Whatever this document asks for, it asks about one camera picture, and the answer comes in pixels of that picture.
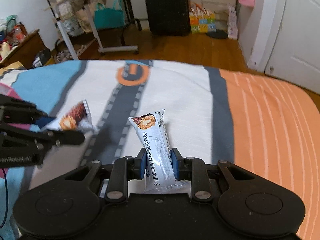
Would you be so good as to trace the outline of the long grey chocolate bar wrapper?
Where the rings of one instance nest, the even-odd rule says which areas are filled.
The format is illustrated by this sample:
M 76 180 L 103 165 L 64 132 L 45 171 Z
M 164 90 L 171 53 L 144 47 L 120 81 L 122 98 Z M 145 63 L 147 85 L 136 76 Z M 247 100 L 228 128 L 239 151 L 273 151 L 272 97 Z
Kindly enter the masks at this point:
M 150 194 L 185 193 L 189 183 L 175 178 L 169 138 L 164 124 L 164 109 L 129 117 L 146 150 L 146 187 Z

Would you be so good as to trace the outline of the small grey chocolate bar wrapper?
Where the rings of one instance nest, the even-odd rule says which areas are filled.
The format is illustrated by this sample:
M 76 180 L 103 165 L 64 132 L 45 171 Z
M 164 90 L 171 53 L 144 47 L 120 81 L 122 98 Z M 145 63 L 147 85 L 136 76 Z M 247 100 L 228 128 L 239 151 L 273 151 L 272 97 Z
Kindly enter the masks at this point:
M 92 117 L 87 100 L 82 100 L 74 105 L 69 111 L 60 114 L 53 121 L 46 124 L 43 128 L 60 131 L 80 131 L 87 133 L 95 131 L 96 126 L 92 123 Z

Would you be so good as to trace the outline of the pink storage box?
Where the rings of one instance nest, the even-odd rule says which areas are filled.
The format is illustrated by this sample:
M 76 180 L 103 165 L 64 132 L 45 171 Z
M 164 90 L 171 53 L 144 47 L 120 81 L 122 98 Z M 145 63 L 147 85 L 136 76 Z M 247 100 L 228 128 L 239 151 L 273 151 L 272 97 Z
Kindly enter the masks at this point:
M 1 100 L 6 98 L 21 100 L 21 97 L 16 93 L 16 91 L 12 87 L 3 83 L 0 83 L 0 95 Z

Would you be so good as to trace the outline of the wooden side cabinet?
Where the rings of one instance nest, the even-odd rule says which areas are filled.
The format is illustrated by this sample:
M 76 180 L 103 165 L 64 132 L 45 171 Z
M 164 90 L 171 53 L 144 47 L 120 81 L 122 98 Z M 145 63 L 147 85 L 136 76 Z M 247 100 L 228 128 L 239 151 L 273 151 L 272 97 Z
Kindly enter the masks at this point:
M 15 62 L 20 62 L 25 69 L 30 69 L 37 53 L 46 48 L 39 31 L 39 29 L 32 31 L 25 37 L 22 43 L 14 47 L 1 61 L 1 68 Z

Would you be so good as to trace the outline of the striped cartoon bedsheet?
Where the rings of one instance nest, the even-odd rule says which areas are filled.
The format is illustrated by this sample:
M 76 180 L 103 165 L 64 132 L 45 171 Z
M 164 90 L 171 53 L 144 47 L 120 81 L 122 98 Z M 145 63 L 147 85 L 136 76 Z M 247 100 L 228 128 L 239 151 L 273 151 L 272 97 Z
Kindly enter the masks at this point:
M 234 162 L 302 198 L 302 239 L 319 239 L 319 110 L 301 88 L 270 77 L 171 61 L 69 61 L 15 70 L 1 83 L 62 117 L 86 100 L 95 133 L 61 147 L 41 168 L 12 168 L 1 180 L 1 236 L 17 239 L 12 206 L 32 189 L 98 159 L 111 163 L 142 147 L 128 118 L 159 110 L 170 146 L 206 163 Z

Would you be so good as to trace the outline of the teal tote bag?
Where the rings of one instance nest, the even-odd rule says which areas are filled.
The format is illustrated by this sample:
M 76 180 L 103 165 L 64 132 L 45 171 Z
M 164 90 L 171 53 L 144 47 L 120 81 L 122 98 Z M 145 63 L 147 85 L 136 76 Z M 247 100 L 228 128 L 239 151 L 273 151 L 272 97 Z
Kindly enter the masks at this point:
M 94 12 L 94 24 L 99 29 L 121 28 L 125 25 L 124 11 L 121 0 L 114 0 L 111 8 L 97 3 Z

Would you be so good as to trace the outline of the white pink slim bag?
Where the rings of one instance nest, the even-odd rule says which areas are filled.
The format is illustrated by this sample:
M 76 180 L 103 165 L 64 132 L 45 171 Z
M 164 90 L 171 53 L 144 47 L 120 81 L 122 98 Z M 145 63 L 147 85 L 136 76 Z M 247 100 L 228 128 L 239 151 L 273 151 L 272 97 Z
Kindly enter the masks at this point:
M 228 38 L 232 40 L 238 39 L 238 22 L 235 7 L 228 6 Z

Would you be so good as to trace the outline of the colourful gift bag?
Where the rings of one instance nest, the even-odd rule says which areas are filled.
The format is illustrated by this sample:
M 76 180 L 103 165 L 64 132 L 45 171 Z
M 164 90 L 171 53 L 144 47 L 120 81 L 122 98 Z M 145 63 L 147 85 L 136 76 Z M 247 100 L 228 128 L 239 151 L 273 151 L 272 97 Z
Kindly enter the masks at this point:
M 216 32 L 215 14 L 197 3 L 190 4 L 189 21 L 192 34 Z

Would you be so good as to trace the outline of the white door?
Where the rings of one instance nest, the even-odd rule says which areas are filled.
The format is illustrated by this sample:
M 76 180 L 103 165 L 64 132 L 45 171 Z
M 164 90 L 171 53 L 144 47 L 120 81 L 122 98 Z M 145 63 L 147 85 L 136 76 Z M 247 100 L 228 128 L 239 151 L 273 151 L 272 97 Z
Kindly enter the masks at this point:
M 248 67 L 319 93 L 319 0 L 265 0 Z

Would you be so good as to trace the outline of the black suitcase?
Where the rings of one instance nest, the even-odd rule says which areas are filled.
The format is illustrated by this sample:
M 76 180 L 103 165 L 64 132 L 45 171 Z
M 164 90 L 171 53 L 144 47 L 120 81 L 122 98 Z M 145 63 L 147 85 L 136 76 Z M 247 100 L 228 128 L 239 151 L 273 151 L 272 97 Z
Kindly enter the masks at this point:
M 156 36 L 190 33 L 189 0 L 145 0 L 149 28 Z

